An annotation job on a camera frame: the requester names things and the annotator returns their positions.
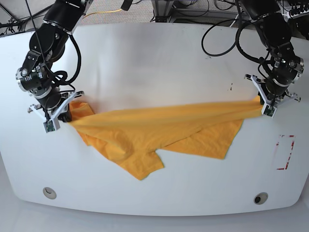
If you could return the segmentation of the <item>red tape rectangle marking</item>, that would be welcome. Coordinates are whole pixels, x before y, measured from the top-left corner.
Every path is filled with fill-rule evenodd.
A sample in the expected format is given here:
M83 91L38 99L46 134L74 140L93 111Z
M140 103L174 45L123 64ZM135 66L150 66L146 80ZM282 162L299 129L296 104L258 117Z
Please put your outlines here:
M273 165L276 170L287 170L292 156L295 135L280 135L276 143Z

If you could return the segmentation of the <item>white power strip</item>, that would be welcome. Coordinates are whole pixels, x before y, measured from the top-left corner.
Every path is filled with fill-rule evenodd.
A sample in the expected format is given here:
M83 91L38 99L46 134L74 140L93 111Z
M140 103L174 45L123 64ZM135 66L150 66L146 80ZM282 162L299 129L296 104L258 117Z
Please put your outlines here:
M309 14L308 8L293 8L289 10L287 17L296 19L302 16L306 16L308 14Z

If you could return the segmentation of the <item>aluminium frame stand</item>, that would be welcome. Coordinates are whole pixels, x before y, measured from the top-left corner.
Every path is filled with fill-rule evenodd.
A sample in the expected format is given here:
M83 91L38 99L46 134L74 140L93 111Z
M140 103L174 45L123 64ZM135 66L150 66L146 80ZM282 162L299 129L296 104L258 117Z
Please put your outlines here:
M155 22L214 24L237 16L234 0L153 0Z

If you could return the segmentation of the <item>orange T-shirt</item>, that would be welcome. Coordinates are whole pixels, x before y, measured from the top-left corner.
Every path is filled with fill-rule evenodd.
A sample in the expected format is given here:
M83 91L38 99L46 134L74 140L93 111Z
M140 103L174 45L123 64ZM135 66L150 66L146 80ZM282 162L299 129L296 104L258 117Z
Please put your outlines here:
M70 103L71 126L84 143L138 180L164 168L159 149L224 159L243 121L261 110L259 98L100 114L86 102Z

